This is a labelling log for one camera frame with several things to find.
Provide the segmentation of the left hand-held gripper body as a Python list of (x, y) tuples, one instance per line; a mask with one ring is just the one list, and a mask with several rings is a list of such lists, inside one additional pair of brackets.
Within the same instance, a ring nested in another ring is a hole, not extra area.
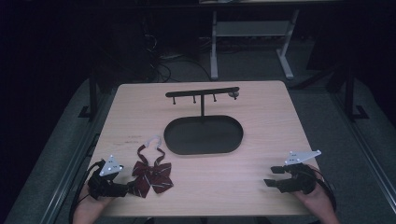
[(128, 186), (113, 182), (123, 170), (123, 166), (114, 156), (110, 155), (106, 161), (100, 160), (96, 166), (98, 169), (92, 173), (88, 181), (89, 194), (95, 200), (99, 197), (124, 197), (128, 192)]

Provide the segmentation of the person's left hand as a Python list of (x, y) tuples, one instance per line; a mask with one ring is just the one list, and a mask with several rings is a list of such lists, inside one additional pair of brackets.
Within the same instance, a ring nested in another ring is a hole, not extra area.
[(94, 199), (89, 193), (83, 193), (78, 198), (75, 213), (99, 215), (113, 201), (112, 197)]

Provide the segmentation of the white metal table frame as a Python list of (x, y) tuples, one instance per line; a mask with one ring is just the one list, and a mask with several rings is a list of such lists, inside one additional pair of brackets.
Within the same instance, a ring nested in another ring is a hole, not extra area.
[(219, 21), (218, 12), (214, 11), (212, 13), (210, 78), (219, 79), (217, 55), (219, 37), (283, 36), (283, 46), (276, 50), (276, 55), (286, 79), (294, 79), (286, 54), (299, 13), (300, 10), (295, 9), (288, 21)]

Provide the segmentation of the black metal stand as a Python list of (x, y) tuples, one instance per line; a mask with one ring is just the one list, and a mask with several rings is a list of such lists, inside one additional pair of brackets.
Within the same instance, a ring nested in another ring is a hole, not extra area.
[(84, 105), (78, 116), (93, 121), (98, 111), (97, 76), (94, 71), (89, 77), (89, 105)]
[(368, 119), (369, 116), (361, 105), (354, 105), (354, 84), (355, 77), (352, 69), (348, 67), (346, 72), (346, 92), (344, 109), (346, 116), (354, 122), (356, 119)]

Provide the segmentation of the dark red striped bow tie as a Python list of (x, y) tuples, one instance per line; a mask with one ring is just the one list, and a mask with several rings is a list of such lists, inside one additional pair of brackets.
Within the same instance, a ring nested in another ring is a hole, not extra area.
[[(161, 153), (161, 156), (150, 165), (148, 159), (142, 154), (142, 151), (148, 148), (153, 140), (156, 141), (155, 149)], [(146, 198), (151, 189), (153, 189), (156, 194), (161, 194), (174, 186), (170, 178), (172, 163), (163, 163), (165, 152), (161, 149), (161, 144), (161, 137), (155, 135), (137, 150), (139, 161), (134, 165), (132, 177), (136, 183), (134, 189), (138, 190), (139, 197), (141, 198)]]

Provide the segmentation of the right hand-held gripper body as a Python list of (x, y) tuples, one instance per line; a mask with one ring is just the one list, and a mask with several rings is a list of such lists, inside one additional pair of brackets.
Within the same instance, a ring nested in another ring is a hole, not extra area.
[(277, 187), (281, 192), (301, 191), (303, 194), (311, 193), (317, 183), (317, 176), (313, 169), (304, 164), (305, 161), (320, 155), (321, 151), (291, 151), (282, 169), (291, 174), (291, 178), (279, 180)]

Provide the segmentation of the person's right hand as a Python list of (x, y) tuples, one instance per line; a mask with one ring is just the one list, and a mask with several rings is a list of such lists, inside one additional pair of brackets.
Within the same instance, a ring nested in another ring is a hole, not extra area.
[(315, 182), (315, 188), (311, 193), (303, 194), (301, 191), (295, 191), (292, 195), (314, 216), (332, 212), (332, 203), (323, 187), (317, 182)]

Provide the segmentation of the grey metal rail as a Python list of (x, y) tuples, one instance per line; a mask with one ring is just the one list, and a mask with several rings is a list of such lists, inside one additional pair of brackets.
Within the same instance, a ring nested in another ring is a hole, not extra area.
[(343, 94), (331, 98), (396, 214), (396, 130), (374, 105), (345, 106)]
[(98, 106), (96, 114), (91, 118), (80, 116), (79, 113), (88, 106), (91, 98), (77, 93), (70, 105), (64, 111), (59, 124), (46, 145), (46, 154), (42, 157), (42, 168), (46, 168), (43, 178), (48, 186), (49, 199), (45, 203), (44, 213), (38, 224), (54, 224), (61, 213), (64, 203), (73, 198), (70, 190), (74, 187), (75, 178), (85, 172), (83, 165), (91, 143), (95, 143), (102, 131), (109, 108), (114, 99), (114, 93), (96, 94)]

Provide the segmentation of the black hanger stand with tray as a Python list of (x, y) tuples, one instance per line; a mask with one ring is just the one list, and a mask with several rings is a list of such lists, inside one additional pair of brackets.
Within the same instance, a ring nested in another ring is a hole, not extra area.
[(170, 91), (167, 98), (176, 103), (177, 97), (191, 97), (196, 103), (200, 97), (201, 115), (182, 117), (168, 123), (164, 129), (163, 138), (168, 149), (177, 155), (204, 155), (230, 153), (242, 143), (244, 130), (237, 119), (226, 115), (205, 114), (205, 97), (227, 93), (235, 100), (239, 96), (239, 87), (196, 91)]

